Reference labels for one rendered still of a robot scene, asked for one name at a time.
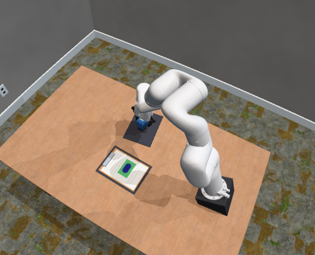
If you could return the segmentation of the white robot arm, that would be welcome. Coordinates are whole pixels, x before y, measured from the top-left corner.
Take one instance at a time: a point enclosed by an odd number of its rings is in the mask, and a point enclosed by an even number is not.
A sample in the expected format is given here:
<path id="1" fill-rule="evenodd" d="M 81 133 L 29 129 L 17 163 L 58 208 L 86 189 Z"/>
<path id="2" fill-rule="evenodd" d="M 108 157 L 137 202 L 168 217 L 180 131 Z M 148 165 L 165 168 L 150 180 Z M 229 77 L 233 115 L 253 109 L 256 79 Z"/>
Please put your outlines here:
<path id="1" fill-rule="evenodd" d="M 151 85 L 139 84 L 135 99 L 140 113 L 161 109 L 163 115 L 185 133 L 187 144 L 180 160 L 182 171 L 193 186 L 201 188 L 207 199 L 218 200 L 230 196 L 220 173 L 219 154 L 212 146 L 206 120 L 188 114 L 207 95 L 208 89 L 201 80 L 171 69 Z"/>

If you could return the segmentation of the blue self-inking stamp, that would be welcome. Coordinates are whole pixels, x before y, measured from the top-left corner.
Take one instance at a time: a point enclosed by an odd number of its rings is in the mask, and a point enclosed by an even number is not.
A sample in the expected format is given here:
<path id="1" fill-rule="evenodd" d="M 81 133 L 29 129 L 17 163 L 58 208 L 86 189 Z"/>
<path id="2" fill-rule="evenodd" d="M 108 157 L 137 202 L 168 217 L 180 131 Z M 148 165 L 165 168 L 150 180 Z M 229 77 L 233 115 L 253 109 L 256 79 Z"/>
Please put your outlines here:
<path id="1" fill-rule="evenodd" d="M 137 130 L 141 131 L 142 133 L 146 130 L 148 127 L 148 122 L 142 120 L 141 118 L 137 119 Z"/>

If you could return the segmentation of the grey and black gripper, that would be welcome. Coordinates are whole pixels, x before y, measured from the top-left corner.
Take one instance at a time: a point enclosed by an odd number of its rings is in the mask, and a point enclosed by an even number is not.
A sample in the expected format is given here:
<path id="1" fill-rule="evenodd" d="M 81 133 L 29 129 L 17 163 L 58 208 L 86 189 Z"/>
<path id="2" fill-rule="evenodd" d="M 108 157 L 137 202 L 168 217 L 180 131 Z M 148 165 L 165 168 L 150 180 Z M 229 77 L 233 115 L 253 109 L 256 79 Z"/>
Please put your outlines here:
<path id="1" fill-rule="evenodd" d="M 138 118 L 141 118 L 142 120 L 148 122 L 148 127 L 152 125 L 152 123 L 156 122 L 157 120 L 153 117 L 153 111 L 151 112 L 147 112 L 147 113 L 140 113 L 137 109 L 137 102 L 135 103 L 135 106 L 132 106 L 131 107 L 134 114 L 135 114 L 135 117 L 136 117 L 136 120 Z"/>

